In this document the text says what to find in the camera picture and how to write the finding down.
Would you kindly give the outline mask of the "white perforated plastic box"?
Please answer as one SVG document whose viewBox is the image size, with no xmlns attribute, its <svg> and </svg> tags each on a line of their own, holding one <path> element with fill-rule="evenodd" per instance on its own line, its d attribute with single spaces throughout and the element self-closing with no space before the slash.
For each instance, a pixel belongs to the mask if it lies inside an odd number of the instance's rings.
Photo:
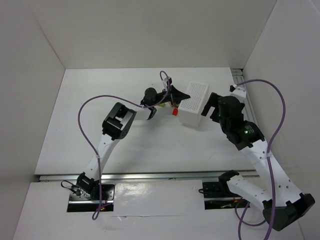
<svg viewBox="0 0 320 240">
<path fill-rule="evenodd" d="M 201 121 L 201 113 L 208 100 L 208 83 L 190 82 L 186 94 L 190 98 L 182 100 L 178 107 L 178 120 L 181 124 L 196 128 Z"/>
</svg>

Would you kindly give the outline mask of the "long natural wood plank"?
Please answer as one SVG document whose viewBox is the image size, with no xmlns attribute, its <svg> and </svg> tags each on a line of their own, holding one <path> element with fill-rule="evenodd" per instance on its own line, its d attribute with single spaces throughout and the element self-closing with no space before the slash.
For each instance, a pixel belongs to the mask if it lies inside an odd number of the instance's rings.
<svg viewBox="0 0 320 240">
<path fill-rule="evenodd" d="M 174 107 L 175 107 L 175 103 L 174 103 L 174 98 L 173 98 L 173 96 L 172 96 L 171 93 L 168 95 L 168 98 L 169 98 L 168 103 L 170 104 L 170 106 L 171 106 L 172 108 L 174 108 Z"/>
</svg>

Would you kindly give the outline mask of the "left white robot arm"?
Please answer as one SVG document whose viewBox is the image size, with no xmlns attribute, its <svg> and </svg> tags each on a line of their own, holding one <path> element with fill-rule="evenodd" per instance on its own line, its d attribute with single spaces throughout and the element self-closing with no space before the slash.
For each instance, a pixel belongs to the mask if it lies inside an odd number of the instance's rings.
<svg viewBox="0 0 320 240">
<path fill-rule="evenodd" d="M 76 185 L 90 198 L 98 198 L 102 193 L 102 187 L 100 186 L 102 170 L 116 145 L 129 133 L 133 122 L 151 120 L 157 112 L 156 106 L 158 105 L 170 103 L 171 106 L 178 107 L 181 101 L 190 98 L 190 95 L 177 90 L 173 85 L 168 85 L 162 92 L 157 92 L 152 87 L 147 88 L 140 105 L 131 102 L 137 109 L 128 108 L 117 102 L 102 122 L 102 133 L 98 147 L 94 147 L 81 126 L 81 111 L 85 106 L 83 104 L 77 115 L 78 126 L 80 132 L 92 147 L 94 156 L 86 169 L 78 176 Z"/>
</svg>

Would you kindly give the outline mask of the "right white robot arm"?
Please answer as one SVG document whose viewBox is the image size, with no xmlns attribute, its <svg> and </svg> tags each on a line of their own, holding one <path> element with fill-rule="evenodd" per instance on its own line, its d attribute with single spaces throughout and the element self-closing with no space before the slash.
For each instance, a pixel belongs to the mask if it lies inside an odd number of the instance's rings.
<svg viewBox="0 0 320 240">
<path fill-rule="evenodd" d="M 315 199 L 310 193 L 303 193 L 267 151 L 268 142 L 258 126 L 244 119 L 244 107 L 233 94 L 220 96 L 212 92 L 201 114 L 206 116 L 214 108 L 210 118 L 220 124 L 227 139 L 253 165 L 266 189 L 245 180 L 235 170 L 219 176 L 219 187 L 225 193 L 236 194 L 252 203 L 274 230 L 281 231 L 303 217 L 315 204 Z"/>
</svg>

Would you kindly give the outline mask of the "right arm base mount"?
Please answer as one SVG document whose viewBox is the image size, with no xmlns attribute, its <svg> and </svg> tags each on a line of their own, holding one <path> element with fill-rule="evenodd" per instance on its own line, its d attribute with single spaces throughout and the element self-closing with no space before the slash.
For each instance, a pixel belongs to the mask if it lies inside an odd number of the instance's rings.
<svg viewBox="0 0 320 240">
<path fill-rule="evenodd" d="M 247 201 L 241 196 L 223 188 L 219 182 L 203 182 L 198 190 L 204 197 L 206 210 L 234 209 L 236 206 L 244 208 Z"/>
</svg>

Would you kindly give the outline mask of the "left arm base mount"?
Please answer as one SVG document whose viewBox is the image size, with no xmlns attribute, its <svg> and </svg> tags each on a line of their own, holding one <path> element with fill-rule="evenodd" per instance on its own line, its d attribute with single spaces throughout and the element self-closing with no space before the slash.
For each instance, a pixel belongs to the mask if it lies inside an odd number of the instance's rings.
<svg viewBox="0 0 320 240">
<path fill-rule="evenodd" d="M 62 180 L 60 186 L 69 191 L 68 213 L 94 212 L 99 206 L 99 186 L 93 193 L 87 193 L 74 183 Z M 115 184 L 102 184 L 101 212 L 114 211 Z"/>
</svg>

